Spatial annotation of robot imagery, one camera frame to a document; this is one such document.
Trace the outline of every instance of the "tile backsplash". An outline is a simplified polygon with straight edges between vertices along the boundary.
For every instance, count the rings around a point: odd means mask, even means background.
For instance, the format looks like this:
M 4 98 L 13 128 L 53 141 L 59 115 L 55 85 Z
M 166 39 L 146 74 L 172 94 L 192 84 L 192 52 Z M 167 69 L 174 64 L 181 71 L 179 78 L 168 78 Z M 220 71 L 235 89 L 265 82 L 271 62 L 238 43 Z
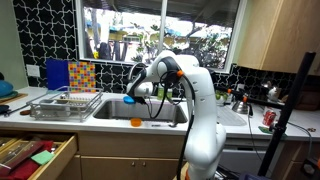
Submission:
M 25 64 L 40 66 L 41 77 L 28 77 L 30 86 L 47 87 L 46 59 L 77 61 L 76 11 L 73 0 L 13 0 L 17 28 Z M 95 65 L 96 86 L 105 92 L 125 93 L 131 65 L 102 63 Z M 215 84 L 234 88 L 239 83 L 253 97 L 264 94 L 261 82 L 272 79 L 288 93 L 294 74 L 259 71 L 232 65 L 230 74 L 217 73 Z M 183 88 L 174 89 L 181 96 Z

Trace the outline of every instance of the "black pole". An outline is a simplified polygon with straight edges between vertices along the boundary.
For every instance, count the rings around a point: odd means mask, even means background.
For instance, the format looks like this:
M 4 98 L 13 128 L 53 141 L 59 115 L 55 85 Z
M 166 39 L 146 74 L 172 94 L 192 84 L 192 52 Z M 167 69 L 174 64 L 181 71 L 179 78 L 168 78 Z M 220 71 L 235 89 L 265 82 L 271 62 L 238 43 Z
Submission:
M 309 69 L 312 65 L 313 59 L 315 57 L 316 53 L 314 52 L 307 52 L 305 53 L 302 63 L 300 65 L 299 71 L 297 73 L 297 76 L 293 82 L 293 85 L 291 87 L 291 90 L 289 92 L 289 97 L 284 105 L 281 115 L 279 118 L 278 123 L 275 125 L 274 133 L 272 136 L 272 139 L 270 141 L 270 144 L 268 146 L 268 149 L 266 151 L 266 154 L 264 155 L 262 164 L 260 166 L 258 175 L 259 176 L 265 176 L 270 163 L 272 161 L 272 158 L 277 150 L 278 144 L 280 142 L 280 139 L 282 137 L 282 134 L 286 131 L 286 125 L 289 121 L 292 109 L 296 105 L 296 102 L 299 97 L 299 93 L 302 89 L 302 86 L 306 80 L 306 77 L 308 75 Z

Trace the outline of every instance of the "white countertop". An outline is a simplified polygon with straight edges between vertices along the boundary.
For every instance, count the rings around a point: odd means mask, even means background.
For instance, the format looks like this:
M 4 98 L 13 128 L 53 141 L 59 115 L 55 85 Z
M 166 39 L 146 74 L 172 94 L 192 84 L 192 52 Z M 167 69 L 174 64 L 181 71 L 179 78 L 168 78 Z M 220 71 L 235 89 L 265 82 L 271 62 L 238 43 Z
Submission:
M 27 87 L 19 90 L 20 93 L 27 93 L 28 96 L 22 99 L 9 103 L 12 110 L 19 108 L 26 104 L 27 101 L 32 100 L 47 92 L 45 88 Z M 103 100 L 112 98 L 122 98 L 125 94 L 104 93 Z M 186 103 L 181 103 L 182 109 L 185 111 Z M 251 118 L 251 130 L 255 139 L 270 139 L 271 135 L 265 134 L 258 129 L 262 124 L 263 109 L 259 106 L 254 106 L 254 115 Z M 57 131 L 101 131 L 101 132 L 125 132 L 125 133 L 149 133 L 149 134 L 170 134 L 170 135 L 184 135 L 188 123 L 178 124 L 177 127 L 171 128 L 166 123 L 158 122 L 143 122 L 140 127 L 132 127 L 128 120 L 99 120 L 95 119 L 92 113 L 84 122 L 79 121 L 54 121 L 54 120 L 35 120 L 30 116 L 21 116 L 19 112 L 11 114 L 10 117 L 0 116 L 0 127 L 16 128 L 16 129 L 41 129 L 41 130 L 57 130 Z M 250 138 L 250 130 L 248 125 L 248 117 L 246 115 L 239 115 L 246 125 L 244 126 L 225 126 L 228 138 Z M 310 132 L 314 141 L 320 141 L 320 111 L 297 111 L 294 110 L 290 117 L 290 122 L 302 126 L 304 128 L 315 128 L 316 132 Z M 152 127 L 152 124 L 161 124 L 160 127 Z M 287 140 L 308 140 L 305 132 L 287 125 L 286 130 Z

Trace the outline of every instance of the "green cloth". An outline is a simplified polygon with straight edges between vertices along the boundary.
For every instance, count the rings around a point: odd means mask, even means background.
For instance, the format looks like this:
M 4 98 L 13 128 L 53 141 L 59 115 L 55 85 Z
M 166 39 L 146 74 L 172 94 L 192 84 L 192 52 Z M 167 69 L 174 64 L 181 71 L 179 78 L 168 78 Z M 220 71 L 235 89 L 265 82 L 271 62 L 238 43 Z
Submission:
M 269 131 L 269 128 L 267 127 L 262 127 L 258 126 L 261 132 L 266 133 L 266 134 L 273 134 L 273 132 Z
M 53 158 L 54 154 L 49 153 L 47 150 L 42 151 L 41 153 L 38 153 L 31 157 L 32 160 L 34 160 L 39 165 L 45 165 L 47 162 L 49 162 Z

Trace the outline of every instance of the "cutting board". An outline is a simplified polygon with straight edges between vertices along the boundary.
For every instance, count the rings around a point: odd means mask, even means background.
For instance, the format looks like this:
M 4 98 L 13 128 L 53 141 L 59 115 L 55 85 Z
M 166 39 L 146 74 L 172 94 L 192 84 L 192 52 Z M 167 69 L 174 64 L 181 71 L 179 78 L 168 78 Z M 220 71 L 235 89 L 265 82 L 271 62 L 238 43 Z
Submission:
M 69 86 L 68 61 L 48 58 L 46 60 L 46 66 L 49 90 Z
M 0 99 L 0 105 L 3 105 L 3 104 L 8 104 L 10 102 L 13 102 L 15 100 L 18 100 L 18 99 L 21 99 L 21 98 L 24 98 L 28 96 L 28 94 L 25 94 L 25 93 L 18 93 L 18 95 L 16 97 L 13 97 L 13 98 L 10 98 L 10 99 L 5 99 L 5 100 L 1 100 Z
M 90 62 L 69 62 L 69 82 L 71 87 L 95 88 L 95 65 Z M 82 89 L 72 88 L 71 91 L 82 91 Z

